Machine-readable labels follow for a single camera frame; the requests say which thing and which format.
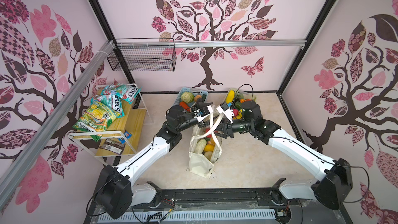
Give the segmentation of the wrinkled yellow orange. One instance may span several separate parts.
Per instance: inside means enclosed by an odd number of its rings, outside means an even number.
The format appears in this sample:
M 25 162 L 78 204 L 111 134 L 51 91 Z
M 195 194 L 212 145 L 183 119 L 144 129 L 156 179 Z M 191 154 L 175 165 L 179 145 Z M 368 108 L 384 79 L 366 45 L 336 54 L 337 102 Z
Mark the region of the wrinkled yellow orange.
M 203 152 L 207 152 L 207 151 L 214 151 L 215 146 L 213 144 L 206 144 L 206 146 L 204 147 Z

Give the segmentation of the white radish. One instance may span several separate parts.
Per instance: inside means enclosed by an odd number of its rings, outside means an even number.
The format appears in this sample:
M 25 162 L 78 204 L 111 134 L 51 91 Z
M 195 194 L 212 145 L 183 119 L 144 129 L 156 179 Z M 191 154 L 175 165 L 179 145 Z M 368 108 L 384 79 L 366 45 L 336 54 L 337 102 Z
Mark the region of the white radish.
M 205 139 L 198 140 L 193 152 L 196 154 L 202 154 L 206 144 L 207 144 L 207 141 Z

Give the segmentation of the cream pear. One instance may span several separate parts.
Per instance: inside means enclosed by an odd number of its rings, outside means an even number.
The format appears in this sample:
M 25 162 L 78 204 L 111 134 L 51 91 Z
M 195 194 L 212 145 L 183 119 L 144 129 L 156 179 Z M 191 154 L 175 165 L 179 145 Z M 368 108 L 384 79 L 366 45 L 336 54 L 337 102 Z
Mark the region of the cream pear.
M 204 152 L 203 155 L 205 156 L 205 158 L 206 158 L 208 161 L 210 161 L 211 158 L 212 158 L 213 152 L 212 152 L 212 151 L 207 151 L 207 152 Z

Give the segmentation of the cream canvas grocery tote bag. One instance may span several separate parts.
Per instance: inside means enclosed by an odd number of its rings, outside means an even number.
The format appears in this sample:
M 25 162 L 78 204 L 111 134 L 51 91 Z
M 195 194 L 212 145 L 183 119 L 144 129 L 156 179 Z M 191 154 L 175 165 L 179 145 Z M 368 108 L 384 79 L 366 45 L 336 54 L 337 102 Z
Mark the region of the cream canvas grocery tote bag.
M 189 146 L 189 171 L 195 175 L 210 179 L 215 163 L 222 155 L 222 138 L 216 136 L 216 127 L 221 117 L 210 120 L 206 127 L 195 126 Z

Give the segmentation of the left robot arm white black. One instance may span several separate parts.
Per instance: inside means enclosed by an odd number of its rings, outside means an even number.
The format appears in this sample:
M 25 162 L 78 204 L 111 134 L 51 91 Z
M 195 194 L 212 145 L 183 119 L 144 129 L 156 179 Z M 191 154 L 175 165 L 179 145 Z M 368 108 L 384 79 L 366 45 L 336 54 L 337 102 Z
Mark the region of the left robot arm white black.
M 135 186 L 135 182 L 177 146 L 183 130 L 202 124 L 213 112 L 209 103 L 195 104 L 193 111 L 187 113 L 179 105 L 171 107 L 162 128 L 143 150 L 116 167 L 107 165 L 101 170 L 91 200 L 113 219 L 121 217 L 132 206 L 151 203 L 158 192 L 155 185 Z

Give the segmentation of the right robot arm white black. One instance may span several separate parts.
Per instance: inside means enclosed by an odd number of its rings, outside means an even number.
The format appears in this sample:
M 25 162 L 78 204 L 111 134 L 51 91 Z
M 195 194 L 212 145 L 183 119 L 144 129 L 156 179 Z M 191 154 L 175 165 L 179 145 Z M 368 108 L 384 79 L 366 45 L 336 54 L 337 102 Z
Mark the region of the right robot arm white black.
M 286 199 L 318 200 L 325 207 L 338 210 L 352 190 L 351 166 L 343 158 L 337 160 L 314 151 L 292 137 L 287 131 L 261 114 L 255 101 L 242 104 L 242 117 L 234 119 L 227 103 L 217 106 L 219 113 L 216 130 L 223 138 L 233 138 L 235 133 L 249 133 L 256 140 L 277 149 L 311 173 L 313 180 L 293 183 L 283 180 L 279 192 Z

